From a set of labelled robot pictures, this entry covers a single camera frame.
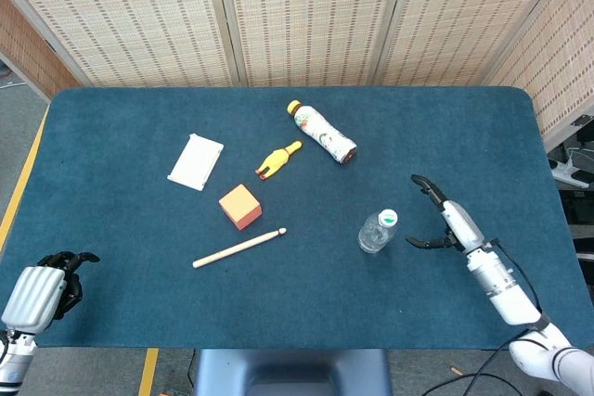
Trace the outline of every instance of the wall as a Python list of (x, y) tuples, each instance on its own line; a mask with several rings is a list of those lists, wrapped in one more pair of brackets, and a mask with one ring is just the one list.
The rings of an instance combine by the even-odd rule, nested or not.
[[(576, 22), (579, 8), (588, 15), (586, 1), (18, 3), (31, 6), (47, 26), (62, 59), (80, 71), (77, 78), (97, 86), (513, 84), (535, 98), (544, 136), (588, 96), (580, 86), (588, 83), (586, 72), (573, 87), (566, 87), (565, 74), (555, 74), (570, 72), (563, 57), (574, 53), (573, 43), (555, 53), (557, 40), (574, 32), (574, 43), (583, 40), (591, 27), (589, 19)], [(545, 28), (554, 36), (543, 43), (537, 36)], [(573, 65), (588, 71), (585, 54)]]
[(0, 58), (49, 100), (79, 85), (53, 50), (10, 0), (0, 0)]
[(577, 130), (571, 122), (594, 114), (594, 0), (544, 0), (487, 82), (528, 92), (545, 146), (558, 145)]

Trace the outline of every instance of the orange cube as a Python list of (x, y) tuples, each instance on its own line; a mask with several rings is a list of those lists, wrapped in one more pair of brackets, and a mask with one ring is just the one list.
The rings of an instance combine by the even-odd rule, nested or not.
[(262, 207), (245, 185), (238, 185), (231, 192), (219, 199), (219, 204), (226, 216), (239, 230), (262, 215)]

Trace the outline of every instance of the water bottle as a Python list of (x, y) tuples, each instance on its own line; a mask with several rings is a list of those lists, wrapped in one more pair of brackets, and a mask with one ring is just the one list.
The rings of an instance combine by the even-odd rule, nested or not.
[(297, 126), (314, 138), (340, 164), (350, 160), (356, 152), (356, 144), (341, 134), (313, 107), (291, 101), (287, 111)]
[(375, 212), (367, 218), (359, 231), (359, 246), (365, 252), (375, 254), (394, 238), (398, 215), (391, 209)]

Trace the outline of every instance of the bottle label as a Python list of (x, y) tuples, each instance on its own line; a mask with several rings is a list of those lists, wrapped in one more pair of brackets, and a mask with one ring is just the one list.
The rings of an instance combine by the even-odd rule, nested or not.
[(356, 144), (332, 127), (316, 110), (301, 107), (295, 113), (295, 123), (305, 133), (314, 138), (332, 157), (342, 162)]

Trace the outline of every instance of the white card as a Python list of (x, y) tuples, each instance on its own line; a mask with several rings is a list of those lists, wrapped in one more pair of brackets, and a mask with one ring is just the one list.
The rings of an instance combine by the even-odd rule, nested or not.
[(191, 134), (167, 179), (192, 189), (202, 190), (223, 147), (220, 143)]

